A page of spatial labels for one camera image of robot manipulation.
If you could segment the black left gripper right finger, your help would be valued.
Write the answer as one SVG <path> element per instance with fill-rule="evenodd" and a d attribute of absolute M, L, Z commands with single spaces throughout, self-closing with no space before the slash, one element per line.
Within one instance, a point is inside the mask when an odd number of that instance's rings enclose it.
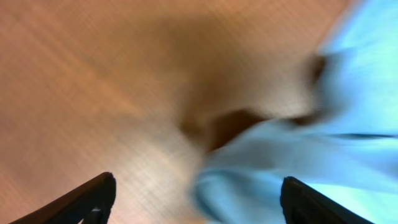
<path fill-rule="evenodd" d="M 280 205 L 287 224 L 372 224 L 294 177 L 284 178 Z"/>

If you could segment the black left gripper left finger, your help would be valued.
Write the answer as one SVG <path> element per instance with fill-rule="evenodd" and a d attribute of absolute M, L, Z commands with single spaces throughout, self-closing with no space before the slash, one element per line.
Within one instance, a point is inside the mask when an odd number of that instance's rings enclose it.
<path fill-rule="evenodd" d="M 103 172 L 11 224 L 107 224 L 116 199 L 116 179 Z"/>

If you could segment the light blue t-shirt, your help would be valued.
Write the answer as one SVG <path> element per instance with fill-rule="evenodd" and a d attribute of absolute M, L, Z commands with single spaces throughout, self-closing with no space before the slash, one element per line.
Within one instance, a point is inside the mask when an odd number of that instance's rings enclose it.
<path fill-rule="evenodd" d="M 319 117 L 256 124 L 197 175 L 193 201 L 210 223 L 284 223 L 288 176 L 371 222 L 397 222 L 397 0 L 356 2 L 320 54 Z"/>

